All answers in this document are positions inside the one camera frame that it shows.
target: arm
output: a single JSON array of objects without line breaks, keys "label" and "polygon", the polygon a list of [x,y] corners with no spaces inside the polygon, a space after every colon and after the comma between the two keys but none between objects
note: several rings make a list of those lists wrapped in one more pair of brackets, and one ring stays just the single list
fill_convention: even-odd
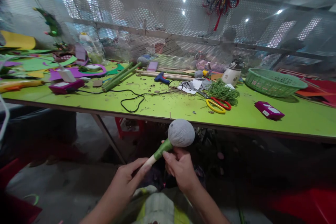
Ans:
[{"label": "arm", "polygon": [[116,218],[127,206],[139,183],[151,168],[150,166],[144,167],[132,178],[132,173],[147,159],[137,159],[132,163],[120,166],[101,200],[80,224],[108,224]]},{"label": "arm", "polygon": [[217,204],[198,180],[190,153],[174,147],[174,154],[163,152],[168,173],[176,178],[179,189],[185,194],[206,224],[229,224]]}]

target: hand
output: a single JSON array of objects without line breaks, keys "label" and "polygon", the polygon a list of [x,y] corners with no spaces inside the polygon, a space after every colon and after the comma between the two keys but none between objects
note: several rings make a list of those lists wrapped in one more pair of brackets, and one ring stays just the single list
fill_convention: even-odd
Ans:
[{"label": "hand", "polygon": [[202,185],[195,173],[190,153],[179,147],[173,150],[174,153],[163,152],[166,170],[176,178],[179,189],[187,195]]},{"label": "hand", "polygon": [[144,178],[145,174],[150,170],[150,166],[143,167],[132,178],[132,173],[141,167],[148,158],[139,158],[132,163],[120,166],[104,194],[104,200],[113,202],[114,210],[118,213],[126,207],[131,200],[135,190]]}]

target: green table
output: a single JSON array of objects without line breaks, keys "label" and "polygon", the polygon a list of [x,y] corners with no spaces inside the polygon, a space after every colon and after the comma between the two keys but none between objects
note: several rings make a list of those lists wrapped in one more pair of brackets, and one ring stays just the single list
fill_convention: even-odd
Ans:
[{"label": "green table", "polygon": [[[100,92],[101,88],[92,87],[93,80],[81,88],[85,91]],[[153,77],[131,75],[114,90],[131,89],[135,93],[166,92],[171,89],[165,84],[154,82]],[[107,92],[103,94],[74,93],[55,95],[48,86],[28,87],[21,91],[6,92],[2,96],[9,103],[62,109],[94,116],[100,128],[111,140],[111,136],[102,123],[100,115],[124,117],[139,120],[149,120],[169,123],[171,120],[183,118],[195,126],[233,130],[238,132],[264,132],[281,135],[291,135],[319,142],[336,142],[336,109],[291,96],[277,99],[265,96],[247,86],[237,86],[240,92],[238,106],[232,107],[226,114],[211,114],[204,98],[200,95],[190,95],[184,92],[145,96],[136,113],[128,113],[120,104],[122,99],[132,98],[131,92]],[[254,103],[264,101],[285,114],[280,121],[266,119],[255,107]],[[125,106],[135,110],[139,100],[127,101]]]}]

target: blue glue gun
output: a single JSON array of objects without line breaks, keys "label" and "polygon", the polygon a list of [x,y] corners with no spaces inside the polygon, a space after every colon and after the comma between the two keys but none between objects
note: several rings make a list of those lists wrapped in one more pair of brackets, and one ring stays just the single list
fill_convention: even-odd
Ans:
[{"label": "blue glue gun", "polygon": [[159,73],[159,74],[155,77],[154,81],[156,81],[156,82],[162,82],[162,83],[164,83],[164,84],[169,84],[169,83],[170,83],[169,80],[163,78],[163,72]]}]

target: green basket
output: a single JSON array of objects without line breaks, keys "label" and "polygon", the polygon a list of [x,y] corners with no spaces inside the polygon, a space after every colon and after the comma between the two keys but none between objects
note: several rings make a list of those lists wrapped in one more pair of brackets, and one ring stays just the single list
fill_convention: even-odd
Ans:
[{"label": "green basket", "polygon": [[259,68],[250,68],[248,72],[245,84],[265,95],[287,97],[308,87],[296,76]]}]

